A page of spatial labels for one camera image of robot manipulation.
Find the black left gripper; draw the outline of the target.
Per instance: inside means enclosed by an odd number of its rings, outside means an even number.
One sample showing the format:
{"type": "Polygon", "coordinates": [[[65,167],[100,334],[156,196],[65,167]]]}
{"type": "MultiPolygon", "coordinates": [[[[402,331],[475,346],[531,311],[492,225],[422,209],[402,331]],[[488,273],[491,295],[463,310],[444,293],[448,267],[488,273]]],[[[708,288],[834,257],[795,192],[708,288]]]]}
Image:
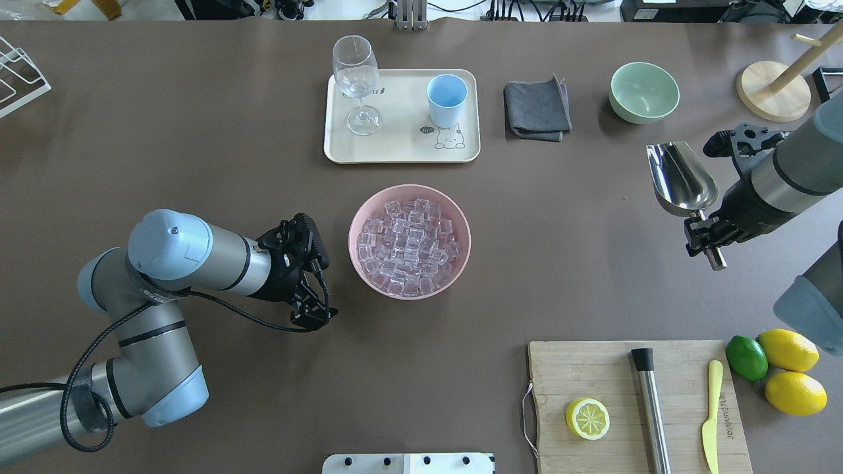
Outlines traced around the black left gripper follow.
{"type": "Polygon", "coordinates": [[[290,257],[271,254],[270,273],[254,298],[269,302],[283,302],[292,307],[290,320],[298,331],[313,331],[324,327],[338,314],[339,309],[329,303],[329,291],[323,271],[329,258],[322,254],[290,257]],[[325,301],[321,301],[308,285],[305,273],[313,273],[322,288],[325,301]]]}

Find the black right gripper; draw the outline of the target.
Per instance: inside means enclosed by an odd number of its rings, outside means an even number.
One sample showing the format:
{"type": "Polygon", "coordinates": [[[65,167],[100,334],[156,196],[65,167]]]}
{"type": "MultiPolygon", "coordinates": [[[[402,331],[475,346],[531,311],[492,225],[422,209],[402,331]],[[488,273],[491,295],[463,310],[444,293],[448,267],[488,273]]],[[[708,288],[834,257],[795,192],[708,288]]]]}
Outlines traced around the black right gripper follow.
{"type": "Polygon", "coordinates": [[[704,212],[692,212],[689,218],[684,219],[684,234],[688,241],[688,255],[696,256],[731,245],[740,237],[742,231],[737,225],[720,219],[719,216],[713,215],[706,219],[704,212]]]}

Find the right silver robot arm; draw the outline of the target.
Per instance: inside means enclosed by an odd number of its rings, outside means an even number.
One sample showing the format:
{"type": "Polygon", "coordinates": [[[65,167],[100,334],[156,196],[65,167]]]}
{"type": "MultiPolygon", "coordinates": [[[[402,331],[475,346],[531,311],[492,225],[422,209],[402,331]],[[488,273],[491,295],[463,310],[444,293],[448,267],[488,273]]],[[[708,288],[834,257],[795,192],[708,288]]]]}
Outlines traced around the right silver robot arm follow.
{"type": "MultiPolygon", "coordinates": [[[[695,256],[770,234],[839,192],[842,99],[836,94],[792,132],[742,124],[705,144],[711,158],[731,158],[738,181],[708,218],[684,221],[695,256]]],[[[775,315],[822,351],[840,356],[841,235],[776,301],[775,315]]]]}

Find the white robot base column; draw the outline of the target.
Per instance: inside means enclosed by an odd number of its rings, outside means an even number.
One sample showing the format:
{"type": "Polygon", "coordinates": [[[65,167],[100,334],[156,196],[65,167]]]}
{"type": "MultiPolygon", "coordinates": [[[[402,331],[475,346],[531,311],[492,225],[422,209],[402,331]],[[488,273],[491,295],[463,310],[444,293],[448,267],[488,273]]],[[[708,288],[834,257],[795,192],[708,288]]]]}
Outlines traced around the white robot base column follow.
{"type": "Polygon", "coordinates": [[[494,455],[482,452],[335,454],[322,473],[495,473],[494,455]]]}

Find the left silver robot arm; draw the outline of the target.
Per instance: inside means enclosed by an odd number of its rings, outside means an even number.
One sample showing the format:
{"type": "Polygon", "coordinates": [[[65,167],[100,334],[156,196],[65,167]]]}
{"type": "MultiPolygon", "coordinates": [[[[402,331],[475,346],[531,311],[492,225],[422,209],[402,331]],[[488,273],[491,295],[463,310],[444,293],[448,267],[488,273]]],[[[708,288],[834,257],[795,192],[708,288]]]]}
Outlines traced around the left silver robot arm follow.
{"type": "Polygon", "coordinates": [[[286,331],[324,327],[329,266],[313,219],[298,213],[257,240],[166,208],[144,216],[127,247],[88,262],[76,280],[81,300],[109,316],[68,375],[2,389],[2,465],[67,443],[103,449],[118,423],[150,427],[180,420],[209,396],[178,301],[221,304],[211,290],[289,304],[286,331]]]}

